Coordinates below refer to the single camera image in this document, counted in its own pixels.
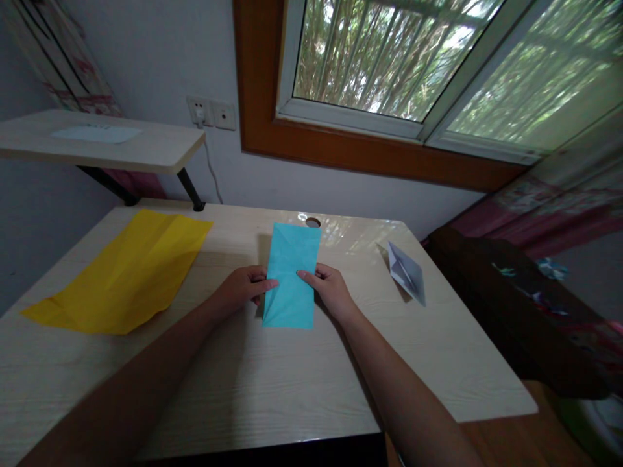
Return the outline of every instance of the yellow paper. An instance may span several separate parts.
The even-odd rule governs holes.
[[[127,334],[171,305],[212,224],[142,210],[66,289],[22,314],[46,326]]]

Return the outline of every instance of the white paper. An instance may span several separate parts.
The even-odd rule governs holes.
[[[71,126],[51,134],[54,138],[79,139],[95,143],[124,143],[142,133],[138,128],[109,125],[80,125]]]
[[[426,306],[422,268],[392,242],[389,247],[389,273],[414,299]]]

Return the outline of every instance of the black metal leg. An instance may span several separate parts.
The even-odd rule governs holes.
[[[186,193],[188,193],[188,196],[190,196],[190,199],[193,202],[193,211],[203,211],[203,207],[206,205],[206,203],[204,203],[199,198],[199,195],[197,194],[197,190],[195,189],[195,186],[193,185],[192,180],[190,180],[190,177],[188,176],[188,172],[186,172],[186,169],[180,170],[177,173],[177,178],[180,179],[180,182],[182,182],[182,185],[184,186]]]
[[[115,195],[123,200],[126,206],[133,206],[140,201],[141,198],[134,196],[132,193],[127,191],[119,184],[119,182],[117,182],[117,180],[112,178],[99,167],[85,167],[83,165],[76,165],[76,167],[86,173],[89,177],[93,178],[95,181],[111,190]]]

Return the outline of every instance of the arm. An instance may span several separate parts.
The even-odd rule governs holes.
[[[266,268],[235,270],[203,304],[171,326],[86,396],[20,466],[127,464],[147,440],[193,357],[218,324],[247,300],[276,287]]]
[[[357,308],[340,272],[318,263],[315,274],[297,274],[316,289],[342,327],[406,464],[482,467],[452,415]]]

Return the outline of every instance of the wooden window frame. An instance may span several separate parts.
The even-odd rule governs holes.
[[[234,0],[241,146],[245,152],[338,169],[492,192],[529,169],[275,118],[285,0]]]

